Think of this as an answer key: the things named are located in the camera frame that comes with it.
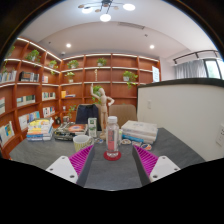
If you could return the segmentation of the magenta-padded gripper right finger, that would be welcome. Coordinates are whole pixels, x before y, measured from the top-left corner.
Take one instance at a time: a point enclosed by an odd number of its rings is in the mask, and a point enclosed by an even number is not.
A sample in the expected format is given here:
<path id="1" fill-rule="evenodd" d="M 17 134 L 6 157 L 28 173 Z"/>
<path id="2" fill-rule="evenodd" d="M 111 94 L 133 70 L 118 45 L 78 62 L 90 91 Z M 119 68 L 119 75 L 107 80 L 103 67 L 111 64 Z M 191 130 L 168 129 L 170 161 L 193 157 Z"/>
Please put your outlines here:
<path id="1" fill-rule="evenodd" d="M 180 170 L 167 156 L 157 157 L 139 146 L 133 147 L 132 154 L 143 186 Z"/>

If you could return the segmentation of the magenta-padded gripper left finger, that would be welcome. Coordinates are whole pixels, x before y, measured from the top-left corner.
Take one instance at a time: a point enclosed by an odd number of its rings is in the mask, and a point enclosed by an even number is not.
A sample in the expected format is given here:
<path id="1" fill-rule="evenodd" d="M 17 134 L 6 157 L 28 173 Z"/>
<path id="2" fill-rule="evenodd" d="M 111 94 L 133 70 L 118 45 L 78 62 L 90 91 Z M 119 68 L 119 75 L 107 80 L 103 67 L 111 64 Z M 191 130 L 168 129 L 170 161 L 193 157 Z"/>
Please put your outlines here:
<path id="1" fill-rule="evenodd" d="M 83 187 L 86 183 L 94 154 L 94 146 L 87 146 L 70 157 L 59 157 L 47 168 L 47 171 Z"/>

